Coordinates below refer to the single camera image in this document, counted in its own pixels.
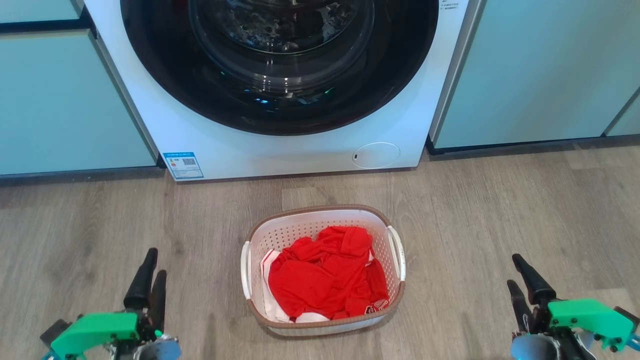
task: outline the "basket handle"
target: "basket handle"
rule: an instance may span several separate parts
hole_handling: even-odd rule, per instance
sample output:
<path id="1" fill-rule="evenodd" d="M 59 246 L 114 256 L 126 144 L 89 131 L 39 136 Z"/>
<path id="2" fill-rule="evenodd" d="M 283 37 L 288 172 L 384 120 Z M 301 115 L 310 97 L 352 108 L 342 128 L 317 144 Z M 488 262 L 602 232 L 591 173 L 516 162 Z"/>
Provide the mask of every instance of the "basket handle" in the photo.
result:
<path id="1" fill-rule="evenodd" d="M 240 276 L 242 277 L 242 291 L 244 297 L 249 300 L 251 298 L 251 249 L 249 249 L 249 242 L 245 242 L 242 246 L 242 254 L 240 255 Z"/>
<path id="2" fill-rule="evenodd" d="M 387 238 L 389 239 L 389 245 L 391 245 L 391 249 L 393 250 L 391 254 L 394 258 L 394 265 L 396 266 L 396 274 L 398 274 L 398 279 L 400 281 L 404 281 L 406 277 L 406 263 L 404 262 L 404 249 L 402 248 L 402 241 L 400 240 L 400 235 L 398 232 L 391 226 L 387 226 Z"/>

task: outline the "cabinet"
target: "cabinet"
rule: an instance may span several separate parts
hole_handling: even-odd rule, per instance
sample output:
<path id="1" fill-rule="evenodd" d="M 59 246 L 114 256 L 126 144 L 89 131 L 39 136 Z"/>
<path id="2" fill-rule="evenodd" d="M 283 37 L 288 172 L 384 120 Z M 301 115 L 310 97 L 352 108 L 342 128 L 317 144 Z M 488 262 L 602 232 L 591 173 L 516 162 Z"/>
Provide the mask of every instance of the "cabinet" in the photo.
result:
<path id="1" fill-rule="evenodd" d="M 640 85 L 640 1 L 484 2 L 436 149 L 600 136 Z"/>
<path id="2" fill-rule="evenodd" d="M 156 164 L 88 30 L 0 36 L 0 175 Z"/>
<path id="3" fill-rule="evenodd" d="M 640 88 L 622 116 L 613 124 L 607 136 L 640 134 Z"/>
<path id="4" fill-rule="evenodd" d="M 83 0 L 0 0 L 0 24 L 77 19 Z"/>

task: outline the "white plastic basket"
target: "white plastic basket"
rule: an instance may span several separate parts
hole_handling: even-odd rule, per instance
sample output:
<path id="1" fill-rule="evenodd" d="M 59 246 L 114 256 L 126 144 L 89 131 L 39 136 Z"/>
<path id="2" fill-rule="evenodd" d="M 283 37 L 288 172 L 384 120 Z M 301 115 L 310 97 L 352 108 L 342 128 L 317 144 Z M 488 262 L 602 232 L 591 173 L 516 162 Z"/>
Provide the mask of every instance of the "white plastic basket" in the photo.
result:
<path id="1" fill-rule="evenodd" d="M 271 249 L 282 250 L 299 238 L 317 234 L 328 226 L 360 226 L 373 237 L 376 258 L 387 278 L 389 306 L 376 313 L 312 323 L 269 321 L 264 312 L 260 261 Z M 379 211 L 363 205 L 324 206 L 287 211 L 259 222 L 244 243 L 240 259 L 244 297 L 257 321 L 282 336 L 318 336 L 352 331 L 378 323 L 393 311 L 404 293 L 405 263 L 400 236 Z"/>

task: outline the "laminate flooring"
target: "laminate flooring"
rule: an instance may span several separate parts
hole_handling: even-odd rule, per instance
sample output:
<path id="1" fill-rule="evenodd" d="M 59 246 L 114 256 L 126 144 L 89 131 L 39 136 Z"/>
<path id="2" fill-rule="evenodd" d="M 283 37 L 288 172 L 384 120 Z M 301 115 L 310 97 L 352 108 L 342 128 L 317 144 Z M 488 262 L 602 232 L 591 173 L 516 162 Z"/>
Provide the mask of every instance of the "laminate flooring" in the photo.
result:
<path id="1" fill-rule="evenodd" d="M 59 318 L 121 309 L 149 247 L 168 271 L 166 331 L 180 336 L 183 359 L 507 360 L 516 322 L 506 281 L 524 288 L 515 252 L 559 297 L 596 297 L 640 315 L 638 146 L 425 157 L 415 170 L 368 174 L 3 184 L 2 359 L 39 359 L 38 337 Z M 379 209 L 403 239 L 408 275 L 398 310 L 350 334 L 272 336 L 241 289 L 248 231 L 281 210 L 349 203 Z"/>

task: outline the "white washing machine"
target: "white washing machine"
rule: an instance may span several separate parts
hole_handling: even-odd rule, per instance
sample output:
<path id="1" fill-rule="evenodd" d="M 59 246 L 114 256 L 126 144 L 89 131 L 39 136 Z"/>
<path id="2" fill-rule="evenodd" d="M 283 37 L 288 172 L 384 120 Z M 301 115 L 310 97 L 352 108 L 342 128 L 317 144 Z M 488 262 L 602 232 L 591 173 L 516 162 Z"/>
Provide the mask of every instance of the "white washing machine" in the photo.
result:
<path id="1" fill-rule="evenodd" d="M 176 181 L 418 165 L 468 0 L 85 0 Z"/>

